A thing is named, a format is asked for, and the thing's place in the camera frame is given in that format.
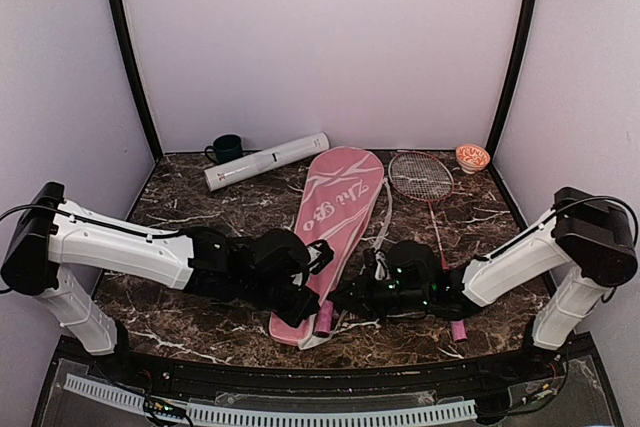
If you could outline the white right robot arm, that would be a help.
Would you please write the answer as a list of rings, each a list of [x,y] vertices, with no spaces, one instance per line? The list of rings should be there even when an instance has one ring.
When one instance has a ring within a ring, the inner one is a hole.
[[[639,219],[628,204],[564,187],[535,224],[461,268],[445,270],[428,245],[402,241],[386,253],[388,278],[376,279],[371,257],[365,271],[329,299],[336,308],[370,320],[424,312],[461,321],[531,279],[566,266],[562,283],[532,322],[531,343],[510,360],[511,373],[530,381],[547,367],[548,350],[559,349],[603,296],[633,279],[638,240]]]

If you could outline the white shuttlecock tube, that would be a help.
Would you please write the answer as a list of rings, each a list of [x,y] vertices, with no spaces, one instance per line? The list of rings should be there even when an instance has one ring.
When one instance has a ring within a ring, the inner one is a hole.
[[[205,181],[210,191],[216,191],[318,155],[327,151],[329,147],[328,137],[324,132],[320,132],[210,167],[204,171]]]

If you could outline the red racket pink grip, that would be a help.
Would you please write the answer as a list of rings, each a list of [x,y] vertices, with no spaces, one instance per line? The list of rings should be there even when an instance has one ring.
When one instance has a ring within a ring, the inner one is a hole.
[[[321,306],[320,311],[318,312],[315,325],[314,325],[314,335],[319,338],[327,338],[331,334],[331,326],[333,320],[333,303],[329,300],[326,300]]]
[[[407,151],[397,154],[390,162],[388,174],[394,188],[403,196],[426,202],[435,232],[440,272],[449,270],[433,205],[446,199],[453,191],[453,178],[447,167],[431,154]]]

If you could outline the pink racket bag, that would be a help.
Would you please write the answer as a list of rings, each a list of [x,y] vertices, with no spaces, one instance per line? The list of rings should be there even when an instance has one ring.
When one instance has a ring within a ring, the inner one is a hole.
[[[321,305],[367,230],[384,178],[381,160],[359,148],[332,148],[310,164],[294,233],[306,244],[325,240],[334,252],[322,272],[306,282]]]

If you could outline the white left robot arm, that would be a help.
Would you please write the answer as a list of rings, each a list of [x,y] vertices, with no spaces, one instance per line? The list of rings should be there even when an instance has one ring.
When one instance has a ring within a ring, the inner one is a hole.
[[[297,327],[320,309],[307,286],[333,259],[328,242],[304,243],[286,229],[260,237],[229,237],[211,227],[163,231],[87,210],[48,182],[20,218],[1,265],[7,291],[31,296],[54,314],[120,383],[141,374],[126,329],[101,311],[76,281],[71,265],[151,280],[173,290],[213,299],[240,300]]]

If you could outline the orange patterned tube lid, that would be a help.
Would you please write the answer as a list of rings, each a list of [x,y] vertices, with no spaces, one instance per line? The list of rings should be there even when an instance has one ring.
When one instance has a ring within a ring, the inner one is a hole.
[[[482,147],[475,144],[462,144],[456,147],[456,159],[466,174],[475,174],[484,170],[491,162],[491,156]]]

